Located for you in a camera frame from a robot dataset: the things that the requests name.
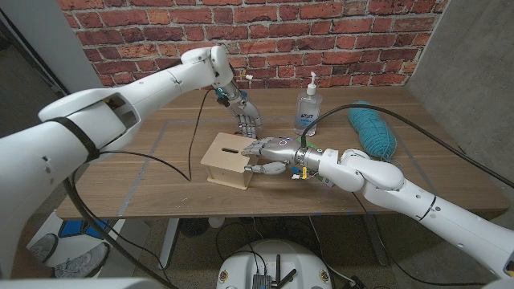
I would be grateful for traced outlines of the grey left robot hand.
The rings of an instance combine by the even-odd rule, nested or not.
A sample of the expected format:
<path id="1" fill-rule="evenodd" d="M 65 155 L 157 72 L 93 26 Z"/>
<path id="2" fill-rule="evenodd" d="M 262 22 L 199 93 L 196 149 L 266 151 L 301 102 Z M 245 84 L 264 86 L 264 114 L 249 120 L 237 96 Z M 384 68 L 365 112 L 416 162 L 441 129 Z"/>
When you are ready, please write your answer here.
<path id="1" fill-rule="evenodd" d="M 256 129 L 263 128 L 258 108 L 247 98 L 247 93 L 240 90 L 232 81 L 224 87 L 215 88 L 217 102 L 235 115 L 239 134 L 256 138 Z"/>

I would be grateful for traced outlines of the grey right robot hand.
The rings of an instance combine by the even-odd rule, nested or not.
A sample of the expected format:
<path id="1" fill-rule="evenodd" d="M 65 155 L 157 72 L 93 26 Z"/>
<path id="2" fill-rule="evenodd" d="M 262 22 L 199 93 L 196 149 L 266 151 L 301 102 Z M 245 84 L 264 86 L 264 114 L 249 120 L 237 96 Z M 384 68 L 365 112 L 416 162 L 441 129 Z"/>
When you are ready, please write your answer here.
<path id="1" fill-rule="evenodd" d="M 277 175 L 292 165 L 301 168 L 300 177 L 306 179 L 318 174 L 323 151 L 308 146 L 302 147 L 297 139 L 289 137 L 266 137 L 250 143 L 241 154 L 269 160 L 264 165 L 246 165 L 246 171 Z"/>

